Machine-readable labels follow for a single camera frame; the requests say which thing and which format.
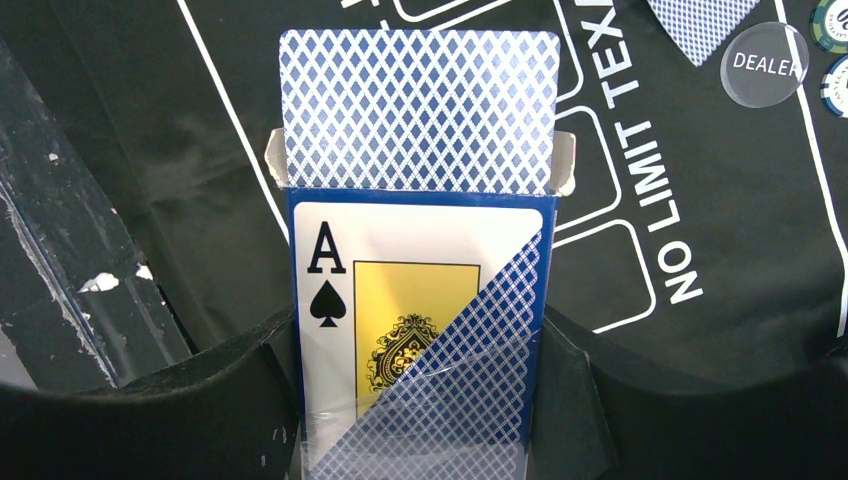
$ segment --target blue playing card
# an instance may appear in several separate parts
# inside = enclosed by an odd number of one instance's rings
[[[307,478],[526,468],[559,41],[280,39]]]
[[[648,0],[674,43],[700,67],[760,0]]]
[[[339,408],[305,412],[304,437],[309,448],[303,462],[308,478],[330,480],[339,478],[363,479],[430,479],[430,478],[498,478],[518,480],[524,478],[526,449],[529,444],[532,399],[535,388],[535,370],[538,334],[542,326],[545,288],[548,279],[550,249],[553,238],[553,221],[557,200],[552,196],[515,196],[496,194],[460,194],[452,192],[379,192],[347,189],[303,189],[288,191],[290,218],[294,219],[292,238],[293,264],[298,276],[298,318],[301,322],[317,323],[309,315],[309,299],[314,288],[305,287],[313,282],[307,267],[313,261],[315,242],[310,226],[320,211],[320,219],[330,219],[339,265],[344,274],[328,274],[332,259],[325,260],[324,279],[333,282],[349,308],[355,302],[346,294],[346,280],[356,290],[356,280],[350,277],[358,261],[368,260],[364,251],[381,262],[423,260],[410,253],[403,242],[393,252],[386,248],[357,251],[351,229],[339,220],[334,210],[368,212],[373,208],[413,207],[442,209],[474,208],[495,209],[499,216],[507,210],[535,211],[539,223],[530,234],[529,241],[517,248],[494,278],[485,284],[461,313],[441,332],[424,353],[377,398],[359,418],[344,424],[343,431],[331,445],[327,436],[334,435],[330,423],[346,416],[346,411],[356,411],[356,403],[341,403]],[[366,221],[363,213],[361,221]],[[390,245],[390,236],[397,225],[389,223],[383,228],[366,227],[370,235],[381,237],[380,245]],[[488,238],[489,243],[499,242]],[[450,250],[448,245],[433,245],[431,250]],[[345,383],[344,370],[354,368],[350,362],[325,362],[327,349],[343,351],[345,343],[333,343],[344,335],[351,315],[343,315],[331,332],[301,324],[304,375],[330,381],[338,370],[338,380],[333,387]],[[353,331],[361,322],[372,318],[353,318]],[[313,344],[323,344],[318,352]],[[324,365],[321,371],[315,371]],[[307,378],[307,385],[315,381]],[[318,389],[308,388],[305,402],[315,401]],[[339,405],[330,400],[328,404]]]
[[[286,32],[289,184],[545,194],[558,69],[544,32]]]

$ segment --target worn black surface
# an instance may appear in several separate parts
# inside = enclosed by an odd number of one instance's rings
[[[121,220],[2,42],[0,199],[0,326],[36,386],[120,386],[190,355],[156,285],[136,275]],[[101,273],[118,285],[80,293]]]
[[[772,382],[728,389],[592,335],[552,308],[546,320],[592,365],[618,460],[602,478],[845,477],[844,358]],[[542,421],[535,419],[536,425]]]
[[[540,385],[529,478],[844,478],[844,359],[751,388],[683,393],[699,381],[669,373],[552,309],[546,317],[540,371],[566,374],[558,370],[563,360],[577,360],[571,364],[582,366],[572,379],[590,395],[570,402],[569,382]],[[120,391],[56,395],[0,385],[4,475],[282,478],[295,448],[289,395],[297,387],[260,345],[279,340],[275,356],[294,362],[296,350],[285,346],[294,341],[291,322],[290,311],[278,314]],[[591,372],[583,367],[587,358]],[[550,359],[556,364],[546,365]],[[633,368],[662,384],[638,384],[627,374]],[[557,401],[567,405],[550,408]],[[546,437],[542,422],[581,433]],[[578,445],[581,438],[589,441]]]
[[[836,335],[844,266],[797,99],[762,110],[736,105],[720,86],[724,46],[696,68],[647,2],[621,0],[612,26],[621,29],[633,67],[605,80],[612,86],[637,80],[640,86],[610,109],[591,54],[603,56],[619,39],[603,36],[590,48],[591,32],[582,27],[600,22],[609,8],[557,1],[511,0],[456,24],[562,33],[555,8],[562,7],[579,68],[564,43],[560,93],[573,95],[557,106],[564,115],[557,128],[577,134],[577,190],[561,202],[559,221],[569,225],[557,237],[562,243],[554,252],[549,303],[590,329],[644,317],[604,335],[718,384],[758,383],[822,356]],[[338,0],[188,2],[257,154],[281,123],[282,31],[377,28],[384,19],[393,28],[431,28],[489,4],[469,0],[419,22],[398,13],[398,5],[422,15],[444,3],[374,6],[365,0],[343,8]],[[0,4],[0,35],[148,252],[198,346],[220,342],[287,305],[291,285],[282,234],[177,5]],[[809,39],[816,2],[782,4]],[[776,18],[775,2],[762,1],[735,33]],[[848,180],[845,122],[818,99],[821,76],[837,57],[811,42],[810,57],[805,89],[836,217],[844,219],[848,197],[838,186]],[[658,142],[669,183],[651,193],[671,188],[681,218],[655,232],[647,227],[669,215],[667,203],[639,206],[646,195],[634,188],[644,176],[628,172],[614,128],[643,121],[652,128],[632,137],[631,146]],[[578,221],[615,203],[616,182],[618,204]],[[692,259],[667,274],[657,256],[673,241],[684,242]],[[680,258],[678,251],[668,260]],[[679,285],[666,282],[688,272],[697,273],[691,290],[704,293],[672,304]]]
[[[277,315],[119,391],[0,385],[3,477],[283,478],[297,414],[259,343],[286,321]]]
[[[284,380],[283,386],[291,389],[289,396],[300,411],[300,350],[294,322],[285,322],[268,335],[262,342],[262,350]]]
[[[598,478],[616,466],[589,356],[550,322],[542,329],[528,480]]]

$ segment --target poker table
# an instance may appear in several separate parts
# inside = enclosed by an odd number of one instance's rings
[[[845,328],[848,123],[819,98],[839,57],[811,40],[815,5],[759,2],[700,67],[643,0],[3,0],[0,37],[203,350],[292,302],[286,219],[268,202],[285,212],[284,198],[251,164],[274,184],[261,159],[282,124],[283,31],[556,32],[556,128],[576,135],[577,160],[548,304],[721,390],[797,372]],[[784,102],[745,108],[722,87],[722,55],[769,21],[807,38],[808,72]],[[625,50],[631,65],[601,75],[596,58]]]

